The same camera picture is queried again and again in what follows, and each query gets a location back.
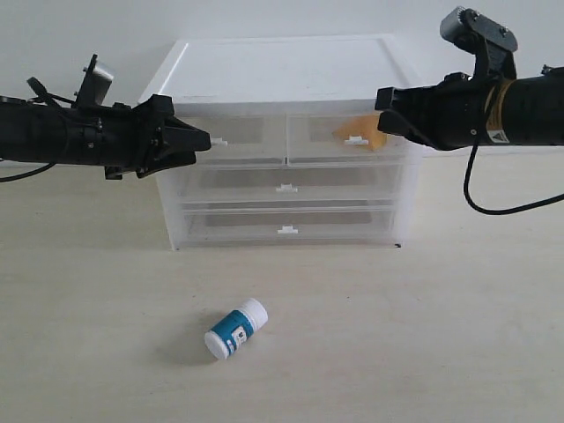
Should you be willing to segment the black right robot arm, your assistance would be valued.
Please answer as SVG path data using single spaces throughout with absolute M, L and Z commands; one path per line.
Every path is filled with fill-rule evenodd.
M 437 151 L 483 146 L 561 146 L 563 69 L 535 78 L 473 79 L 451 73 L 437 85 L 378 90 L 379 131 Z

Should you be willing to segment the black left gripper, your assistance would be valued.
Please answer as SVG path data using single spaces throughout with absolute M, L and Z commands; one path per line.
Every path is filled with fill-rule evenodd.
M 176 118 L 172 99 L 163 95 L 135 107 L 76 98 L 74 117 L 74 163 L 102 167 L 108 179 L 191 166 L 196 154 L 174 149 L 212 148 L 210 134 Z

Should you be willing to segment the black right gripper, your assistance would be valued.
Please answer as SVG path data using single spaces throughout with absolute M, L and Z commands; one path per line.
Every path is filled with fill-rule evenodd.
M 495 86 L 494 77 L 474 80 L 456 72 L 435 87 L 381 88 L 375 99 L 375 110 L 381 111 L 378 130 L 438 151 L 470 147 L 485 130 L 486 105 Z M 399 114 L 423 111 L 428 111 L 427 133 Z

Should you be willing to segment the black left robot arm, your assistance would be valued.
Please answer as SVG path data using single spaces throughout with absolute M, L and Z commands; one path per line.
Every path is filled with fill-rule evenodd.
M 212 147 L 210 134 L 174 115 L 171 98 L 152 95 L 130 107 L 1 104 L 3 160 L 101 167 L 108 180 L 191 166 Z

